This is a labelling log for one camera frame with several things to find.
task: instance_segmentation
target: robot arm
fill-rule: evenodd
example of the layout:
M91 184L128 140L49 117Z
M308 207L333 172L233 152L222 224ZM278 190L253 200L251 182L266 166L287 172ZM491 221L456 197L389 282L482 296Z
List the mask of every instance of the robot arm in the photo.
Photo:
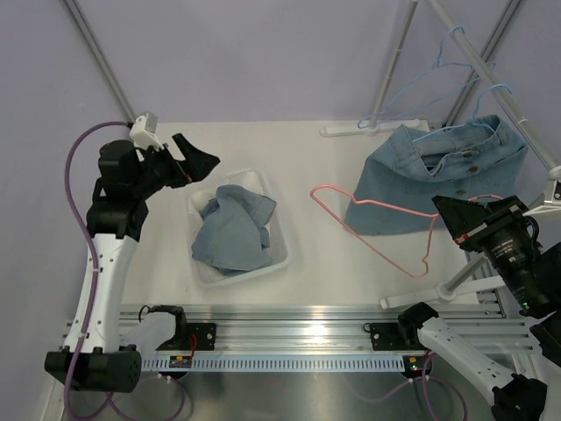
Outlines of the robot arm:
M401 336L411 346L422 345L440 355L492 405L497 420L537 420L543 412L547 386L515 374L460 338L425 303L398 317Z
M45 360L45 370L64 383L81 339L72 377L74 389L131 392L140 377L142 354L152 353L163 342L187 339L187 321L180 307L152 307L144 322L124 337L124 346L118 330L124 282L148 215L146 199L164 187L176 189L198 182L220 162L189 144L180 133L173 139L185 160L177 161L167 145L158 141L155 126L156 117L146 113L132 125L134 144L115 140L100 150L101 177L96 181L87 215L99 268L94 269L89 250L72 327L61 351L47 353ZM89 297L94 275L97 283L92 305ZM82 323L88 314L84 334Z

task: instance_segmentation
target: black camera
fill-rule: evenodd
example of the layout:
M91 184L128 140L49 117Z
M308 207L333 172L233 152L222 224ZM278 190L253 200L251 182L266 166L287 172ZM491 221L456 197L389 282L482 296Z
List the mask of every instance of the black camera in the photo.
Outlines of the black camera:
M541 253L537 222L523 215L528 208L518 197L475 203L435 196L432 201L460 248L491 261L523 316L543 318L561 307L561 243Z

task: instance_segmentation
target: blue cloth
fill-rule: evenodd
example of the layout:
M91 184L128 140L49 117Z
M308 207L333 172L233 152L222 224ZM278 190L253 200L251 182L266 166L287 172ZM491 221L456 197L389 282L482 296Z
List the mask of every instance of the blue cloth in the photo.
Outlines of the blue cloth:
M473 122L489 125L496 133L468 123L414 142L427 133L402 125L366 158L354 196L425 213L437 213L431 201L436 195L464 200L485 194L512 196L528 152L524 139L497 116ZM430 225L428 218L353 202L344 221L363 235L418 232Z
M203 224L191 246L193 259L217 268L225 275L270 266L273 259L265 228L276 202L241 186L228 184L202 210Z

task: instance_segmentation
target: translucent plastic bin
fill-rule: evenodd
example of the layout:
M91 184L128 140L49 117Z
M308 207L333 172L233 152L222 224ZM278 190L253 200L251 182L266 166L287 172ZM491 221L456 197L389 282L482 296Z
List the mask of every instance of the translucent plastic bin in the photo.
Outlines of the translucent plastic bin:
M253 193L271 197L276 200L276 195L271 191L271 186L265 175L254 169L246 169L225 176L225 178L215 182L206 183L204 187L193 193L187 203L188 213L188 245L189 251L191 245L195 242L196 235L202 227L201 211L210 199L216 197L217 188L225 184L237 184L248 189ZM269 224L266 225L270 233L271 246L265 249L273 258L273 264L266 268L253 270L241 275L225 276L217 269L197 261L191 257L193 275L195 279L204 287L217 287L230 285L236 282L247 281L258 276L270 274L275 270L284 268L291 260L290 250L287 243L287 234L285 225L282 220L282 208L277 205Z

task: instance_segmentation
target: white table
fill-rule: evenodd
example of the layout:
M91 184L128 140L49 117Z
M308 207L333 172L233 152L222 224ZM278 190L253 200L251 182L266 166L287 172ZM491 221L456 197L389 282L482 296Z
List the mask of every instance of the white table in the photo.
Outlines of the white table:
M195 146L220 157L222 162L211 178L246 168L265 172L277 192L273 197L277 209L287 221L294 258L289 267L245 283L217 288L199 285L191 274L185 234L185 203L196 186L164 189L148 201L150 214L131 264L124 304L376 304L384 296L426 289L455 275L465 265L465 255L448 232L435 232L429 275L411 279L346 232L309 197L309 191L322 183L353 191L366 156L388 136L322 138L319 130L328 124L332 123L160 124L161 141L171 145L171 136L182 132ZM344 213L346 197L327 190L318 195ZM370 240L410 271L423 271L427 232ZM477 303L477 299L462 296L458 303Z

